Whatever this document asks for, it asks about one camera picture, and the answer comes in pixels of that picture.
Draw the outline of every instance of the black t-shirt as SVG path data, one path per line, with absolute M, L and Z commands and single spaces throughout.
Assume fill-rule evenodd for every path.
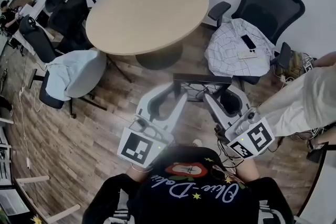
M 115 196 L 109 195 L 113 192 L 108 187 L 111 184 L 129 194 L 127 214 L 136 224 L 219 221 L 257 224 L 260 201 L 266 211 L 276 210 L 286 219 L 285 223 L 293 222 L 286 200 L 273 179 L 261 178 L 244 184 L 222 166 L 218 155 L 209 148 L 172 148 L 155 162 L 150 176 L 141 185 L 127 175 L 117 177 L 113 182 L 108 179 L 109 184 L 104 183 L 85 212 L 83 223 L 102 224 L 108 217 L 111 217 L 109 223 L 115 223 L 115 218 L 125 217 L 118 211 L 120 194 L 114 202 Z M 280 223 L 276 216 L 274 220 L 273 223 Z
M 10 8 L 7 9 L 6 12 L 2 12 L 0 16 L 0 25 L 2 25 L 2 27 L 11 35 L 13 35 L 19 29 L 18 22 L 13 23 L 9 27 L 5 27 L 5 25 L 14 19 L 15 19 L 15 12 Z

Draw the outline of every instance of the star graphic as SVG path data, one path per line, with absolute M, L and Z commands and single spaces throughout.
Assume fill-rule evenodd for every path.
M 225 182 L 231 184 L 232 180 L 231 180 L 229 177 L 227 177 L 227 178 L 225 179 Z
M 195 193 L 195 194 L 193 194 L 193 196 L 194 196 L 194 199 L 196 199 L 196 200 L 201 199 L 200 194 Z

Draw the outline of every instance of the beige pants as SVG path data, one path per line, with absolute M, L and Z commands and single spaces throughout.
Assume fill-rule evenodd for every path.
M 300 76 L 259 107 L 274 136 L 287 136 L 310 130 L 302 105 L 304 77 Z

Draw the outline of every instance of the chair armrest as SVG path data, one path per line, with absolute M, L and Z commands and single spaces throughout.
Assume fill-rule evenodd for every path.
M 270 65 L 272 66 L 278 64 L 283 69 L 288 69 L 291 55 L 292 52 L 290 46 L 284 42 L 282 43 L 280 54 L 270 62 Z
M 208 16 L 212 19 L 217 21 L 217 27 L 220 27 L 222 24 L 222 18 L 224 13 L 226 13 L 229 9 L 231 8 L 231 4 L 222 1 L 213 6 L 209 13 Z

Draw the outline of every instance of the bracelet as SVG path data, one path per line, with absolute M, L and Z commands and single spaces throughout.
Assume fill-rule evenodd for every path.
M 137 172 L 139 172 L 139 173 L 148 173 L 148 172 L 150 172 L 151 170 L 153 170 L 153 169 L 151 168 L 151 169 L 146 170 L 146 171 L 139 171 L 138 169 L 135 169 L 135 168 L 134 168 L 134 166 L 133 166 L 132 163 L 131 163 L 131 167 L 132 167 L 133 170 L 135 170 L 135 171 L 137 171 Z

